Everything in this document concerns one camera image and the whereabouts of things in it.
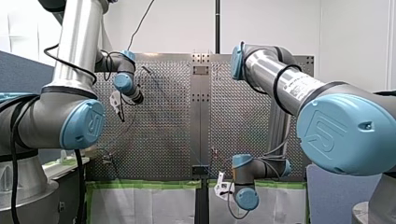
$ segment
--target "metal stand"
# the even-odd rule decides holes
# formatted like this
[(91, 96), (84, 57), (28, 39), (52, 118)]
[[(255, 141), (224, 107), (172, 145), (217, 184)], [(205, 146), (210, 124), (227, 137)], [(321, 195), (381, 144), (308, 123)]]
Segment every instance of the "metal stand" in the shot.
[(209, 125), (210, 125), (210, 56), (192, 55), (191, 74), (191, 119), (196, 125), (191, 127), (193, 157), (192, 176), (201, 180), (201, 188), (195, 192), (195, 224), (209, 223), (208, 166)]

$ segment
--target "cable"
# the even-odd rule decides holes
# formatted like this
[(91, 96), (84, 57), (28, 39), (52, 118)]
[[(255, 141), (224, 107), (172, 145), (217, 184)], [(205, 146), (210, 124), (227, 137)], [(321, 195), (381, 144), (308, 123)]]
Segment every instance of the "cable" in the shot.
[(57, 61), (57, 62), (66, 64), (67, 66), (69, 66), (69, 67), (71, 67), (71, 68), (73, 68), (73, 69), (80, 70), (80, 71), (82, 71), (82, 72), (84, 72), (84, 73), (90, 75), (91, 77), (93, 77), (92, 85), (94, 85), (94, 84), (96, 83), (96, 81), (97, 81), (97, 77), (96, 77), (96, 75), (95, 75), (93, 72), (88, 71), (88, 70), (86, 70), (86, 69), (84, 69), (84, 68), (78, 67), (77, 65), (72, 64), (72, 63), (69, 63), (69, 62), (64, 61), (64, 60), (62, 60), (62, 59), (59, 59), (59, 58), (57, 58), (57, 57), (55, 57), (55, 56), (53, 56), (52, 54), (49, 53), (50, 50), (56, 49), (56, 48), (58, 48), (58, 47), (59, 47), (59, 44), (56, 44), (55, 46), (52, 46), (52, 47), (49, 47), (49, 48), (46, 48), (46, 49), (44, 49), (44, 53), (45, 53), (47, 56), (49, 56), (51, 59), (53, 59), (53, 60), (55, 60), (55, 61)]
[(289, 64), (289, 65), (286, 65), (284, 68), (282, 68), (282, 69), (276, 74), (276, 77), (275, 77), (275, 79), (274, 79), (273, 95), (274, 95), (274, 99), (275, 99), (275, 101), (276, 101), (276, 104), (277, 104), (283, 111), (285, 111), (286, 113), (288, 113), (288, 114), (291, 115), (291, 113), (289, 112), (289, 110), (286, 109), (285, 106), (282, 105), (282, 103), (280, 103), (279, 97), (278, 97), (278, 95), (277, 95), (277, 83), (279, 82), (280, 77), (282, 77), (282, 75), (283, 75), (286, 71), (288, 71), (290, 68), (298, 69), (298, 70), (300, 70), (300, 72), (303, 71), (303, 70), (301, 69), (301, 67), (300, 67), (299, 65), (297, 65), (297, 64)]
[(244, 219), (245, 217), (247, 217), (248, 216), (248, 213), (250, 212), (250, 211), (247, 211), (243, 216), (241, 216), (241, 217), (238, 217), (238, 216), (236, 216), (234, 213), (233, 213), (233, 210), (231, 209), (231, 206), (230, 206), (230, 192), (231, 192), (231, 186), (233, 185), (233, 180), (231, 181), (231, 184), (230, 184), (230, 187), (228, 187), (228, 193), (227, 193), (227, 206), (228, 206), (228, 211), (230, 211), (230, 213), (231, 213), (231, 216), (233, 216), (233, 218), (235, 218), (235, 219), (238, 219), (238, 220), (241, 220), (241, 219)]
[(12, 192), (11, 192), (11, 215), (12, 215), (12, 221), (14, 224), (19, 224), (20, 221), (18, 219), (18, 213), (17, 213), (17, 193), (18, 193), (18, 159), (17, 159), (17, 149), (16, 149), (16, 143), (15, 143), (15, 138), (16, 135), (18, 134), (18, 126), (21, 123), (21, 120), (23, 116), (26, 114), (28, 109), (32, 104), (35, 103), (36, 100), (38, 100), (38, 96), (34, 97), (30, 101), (28, 101), (27, 106), (24, 108), (23, 112), (19, 114), (17, 119), (15, 120), (14, 125), (12, 126), (11, 129), (11, 135), (9, 138), (9, 144), (10, 144), (10, 151), (11, 151), (11, 157), (12, 157)]
[(264, 157), (264, 156), (268, 156), (268, 155), (273, 154), (273, 153), (277, 152), (278, 150), (280, 150), (283, 146), (286, 145), (286, 143), (288, 143), (288, 141), (289, 141), (289, 135), (290, 135), (290, 132), (288, 132), (288, 133), (286, 134), (285, 139), (283, 140), (283, 142), (282, 142), (281, 144), (279, 144), (279, 146), (277, 146), (276, 148), (272, 149), (271, 151), (265, 152), (264, 154), (262, 154), (262, 156), (263, 156), (263, 157)]
[(276, 174), (277, 177), (277, 181), (280, 180), (280, 174), (277, 172), (277, 170), (275, 169), (275, 167), (273, 165), (271, 165), (268, 161), (266, 161), (265, 159), (253, 159), (253, 160), (257, 160), (257, 161), (262, 161), (265, 165), (269, 166), (271, 168), (271, 170), (274, 171), (274, 173)]
[[(101, 51), (106, 54), (105, 63), (106, 63), (106, 70), (108, 72), (108, 77), (106, 77), (106, 72), (103, 73), (103, 79), (105, 81), (108, 81), (111, 77), (111, 71), (113, 71), (114, 61), (113, 58), (110, 57), (110, 54), (107, 51), (105, 51), (104, 49), (101, 49)], [(108, 67), (108, 60), (107, 60), (108, 58), (110, 58), (110, 67)]]
[(154, 3), (154, 0), (151, 0), (151, 2), (150, 2), (149, 5), (148, 5), (148, 9), (146, 9), (145, 14), (143, 15), (142, 19), (141, 19), (140, 22), (139, 22), (139, 25), (137, 26), (136, 30), (135, 30), (134, 33), (132, 34), (132, 36), (131, 36), (131, 42), (129, 43), (128, 50), (131, 48), (132, 42), (134, 41), (134, 36), (135, 36), (135, 35), (137, 34), (137, 32), (139, 31), (140, 26), (142, 25), (143, 20), (144, 20), (144, 19), (146, 18), (146, 16), (148, 15), (149, 9), (151, 8), (151, 6), (152, 6), (153, 3)]
[(75, 150), (76, 160), (78, 165), (78, 212), (76, 224), (82, 224), (84, 215), (85, 203), (85, 180), (84, 180), (84, 166), (82, 165), (82, 158), (79, 149)]

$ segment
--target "metal bracket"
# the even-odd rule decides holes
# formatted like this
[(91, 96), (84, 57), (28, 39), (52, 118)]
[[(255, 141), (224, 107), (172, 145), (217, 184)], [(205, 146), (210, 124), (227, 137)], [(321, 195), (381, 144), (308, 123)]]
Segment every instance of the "metal bracket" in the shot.
[(192, 68), (193, 75), (209, 75), (209, 66), (194, 66)]
[(209, 166), (208, 165), (193, 165), (192, 166), (192, 176), (202, 178), (202, 175), (208, 175)]

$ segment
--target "white wall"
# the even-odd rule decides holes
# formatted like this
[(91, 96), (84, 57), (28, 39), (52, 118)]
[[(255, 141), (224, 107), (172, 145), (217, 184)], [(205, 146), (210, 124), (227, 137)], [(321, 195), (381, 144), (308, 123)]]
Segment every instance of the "white wall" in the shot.
[[(115, 50), (126, 49), (150, 0), (122, 0), (105, 15)], [(191, 53), (214, 48), (213, 0), (157, 0), (134, 38), (134, 52)]]
[[(149, 2), (120, 0), (110, 5), (104, 21), (114, 50), (128, 47)], [(42, 53), (44, 47), (59, 41), (60, 26), (52, 15), (36, 0), (0, 0), (0, 3), (6, 6), (0, 9), (0, 50), (53, 63)], [(223, 0), (221, 53), (231, 53), (244, 40), (318, 57), (319, 12), (318, 0)], [(20, 36), (27, 40), (19, 41)], [(214, 0), (155, 1), (132, 47), (134, 52), (168, 53), (214, 52), (214, 49)]]
[(388, 88), (392, 6), (393, 0), (321, 0), (319, 79)]
[[(105, 15), (114, 49), (125, 49), (150, 0), (119, 1)], [(318, 0), (221, 1), (221, 53), (241, 40), (318, 56)], [(134, 40), (136, 52), (214, 52), (214, 0), (156, 1)]]
[(43, 49), (58, 43), (61, 25), (36, 0), (0, 0), (0, 50), (54, 65)]

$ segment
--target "wire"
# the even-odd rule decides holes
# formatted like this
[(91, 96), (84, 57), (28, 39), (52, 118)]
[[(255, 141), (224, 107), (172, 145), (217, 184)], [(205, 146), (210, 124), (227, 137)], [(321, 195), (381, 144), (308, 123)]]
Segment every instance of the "wire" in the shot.
[(84, 180), (84, 166), (82, 165), (82, 158), (79, 149), (75, 150), (76, 160), (78, 165), (78, 212), (76, 224), (82, 224), (84, 215), (85, 203), (85, 180)]
[(118, 180), (120, 180), (120, 172), (119, 172), (119, 169), (118, 169), (118, 167), (117, 167), (116, 162), (114, 161), (114, 154), (112, 154), (112, 153), (111, 153), (109, 150), (107, 150), (106, 148), (109, 147), (109, 146), (111, 146), (111, 145), (112, 145), (113, 143), (115, 143), (120, 137), (122, 137), (124, 134), (128, 133), (128, 132), (131, 130), (132, 126), (134, 125), (135, 118), (136, 118), (136, 111), (134, 112), (134, 118), (132, 119), (132, 122), (128, 125), (128, 127), (127, 127), (123, 132), (121, 132), (121, 133), (120, 133), (119, 135), (117, 135), (115, 138), (113, 138), (112, 140), (110, 140), (104, 147), (99, 147), (99, 148), (97, 148), (97, 149), (99, 149), (99, 150), (104, 151), (104, 152), (107, 154), (107, 156), (110, 158), (111, 165), (113, 166), (113, 169), (114, 169), (114, 171), (115, 171), (115, 173), (116, 173), (116, 178), (117, 178)]
[(276, 174), (277, 180), (278, 180), (278, 181), (280, 180), (280, 174), (277, 172), (277, 170), (274, 168), (273, 165), (271, 165), (268, 161), (266, 161), (266, 159), (258, 159), (258, 158), (255, 158), (255, 159), (253, 159), (253, 160), (262, 161), (265, 165), (269, 166), (269, 167), (271, 168), (271, 170), (273, 170), (274, 173)]
[(274, 100), (276, 101), (276, 104), (277, 104), (283, 111), (285, 111), (285, 113), (288, 113), (288, 114), (290, 114), (290, 115), (291, 115), (291, 113), (289, 112), (289, 110), (286, 109), (285, 106), (283, 106), (282, 103), (281, 103), (280, 100), (279, 100), (279, 97), (278, 97), (278, 95), (277, 95), (277, 83), (279, 82), (280, 77), (282, 77), (282, 75), (283, 75), (286, 71), (288, 71), (289, 69), (291, 69), (291, 68), (298, 69), (298, 70), (300, 70), (300, 72), (303, 71), (303, 70), (301, 69), (301, 67), (300, 67), (299, 65), (297, 65), (297, 64), (289, 64), (289, 65), (286, 65), (284, 68), (282, 68), (282, 69), (276, 74), (276, 77), (275, 77), (275, 79), (274, 79), (274, 85), (273, 85), (273, 95), (274, 95)]
[(238, 219), (238, 220), (241, 220), (241, 219), (244, 219), (245, 217), (247, 217), (248, 216), (248, 213), (250, 212), (250, 211), (247, 211), (243, 216), (241, 216), (241, 217), (238, 217), (238, 216), (236, 216), (234, 213), (233, 213), (233, 210), (231, 209), (231, 206), (230, 206), (230, 192), (231, 192), (231, 186), (233, 185), (233, 180), (231, 181), (231, 184), (230, 184), (230, 187), (228, 187), (228, 193), (227, 193), (227, 206), (228, 206), (228, 211), (230, 211), (230, 213), (231, 213), (231, 216), (233, 216), (233, 218), (235, 218), (235, 219)]
[(92, 85), (94, 85), (94, 84), (96, 83), (96, 81), (97, 81), (97, 77), (96, 77), (96, 75), (95, 75), (93, 72), (88, 71), (88, 70), (86, 70), (86, 69), (84, 69), (84, 68), (78, 67), (77, 65), (72, 64), (72, 63), (69, 63), (69, 62), (64, 61), (64, 60), (62, 60), (62, 59), (59, 59), (59, 58), (57, 58), (57, 57), (55, 57), (55, 56), (53, 56), (52, 54), (49, 53), (50, 50), (56, 49), (56, 48), (58, 48), (58, 47), (59, 47), (59, 44), (56, 44), (55, 46), (52, 46), (52, 47), (49, 47), (49, 48), (46, 48), (46, 49), (44, 49), (44, 53), (45, 53), (47, 56), (49, 56), (51, 59), (53, 59), (53, 60), (55, 60), (55, 61), (57, 61), (57, 62), (63, 63), (63, 64), (65, 64), (65, 65), (67, 65), (67, 66), (69, 66), (69, 67), (71, 67), (71, 68), (73, 68), (73, 69), (80, 70), (80, 71), (82, 71), (82, 72), (84, 72), (84, 73), (90, 75), (91, 77), (93, 77)]
[(139, 25), (137, 26), (136, 30), (135, 30), (134, 33), (132, 34), (132, 36), (131, 36), (131, 41), (130, 41), (129, 46), (128, 46), (128, 50), (131, 48), (132, 42), (134, 41), (134, 36), (135, 36), (135, 35), (137, 34), (137, 32), (139, 31), (140, 26), (142, 25), (143, 20), (144, 20), (144, 19), (146, 18), (146, 16), (148, 15), (149, 9), (151, 8), (151, 6), (152, 6), (153, 3), (154, 3), (154, 0), (151, 0), (151, 2), (150, 2), (149, 5), (148, 5), (148, 9), (146, 9), (145, 14), (143, 15), (142, 19), (141, 19), (140, 22), (139, 22)]
[(277, 152), (278, 150), (280, 150), (283, 146), (286, 145), (286, 143), (288, 143), (289, 135), (290, 135), (290, 132), (288, 132), (288, 134), (286, 135), (285, 139), (283, 140), (283, 142), (281, 144), (279, 144), (279, 146), (277, 146), (276, 148), (272, 149), (271, 151), (265, 152), (262, 155), (263, 156), (268, 156), (268, 155), (273, 154), (273, 153)]
[[(101, 49), (101, 51), (106, 54), (105, 63), (106, 63), (106, 70), (108, 72), (108, 77), (106, 76), (106, 72), (103, 73), (103, 79), (105, 81), (108, 81), (111, 77), (111, 71), (113, 71), (114, 61), (113, 58), (110, 57), (110, 54), (107, 51), (105, 51), (104, 49)], [(108, 67), (108, 60), (107, 60), (108, 58), (110, 58), (110, 67)]]
[(15, 120), (14, 125), (12, 126), (11, 129), (11, 135), (9, 138), (9, 143), (10, 143), (10, 150), (11, 150), (11, 157), (12, 157), (12, 191), (11, 191), (11, 215), (12, 215), (12, 221), (14, 224), (19, 224), (20, 221), (18, 219), (18, 213), (17, 213), (17, 193), (18, 193), (18, 158), (17, 158), (17, 149), (15, 146), (15, 137), (16, 134), (18, 133), (18, 126), (21, 123), (21, 120), (23, 116), (26, 114), (28, 109), (32, 104), (35, 103), (36, 100), (38, 100), (38, 96), (31, 99), (28, 103), (27, 106), (24, 108), (23, 112), (19, 114), (17, 119)]

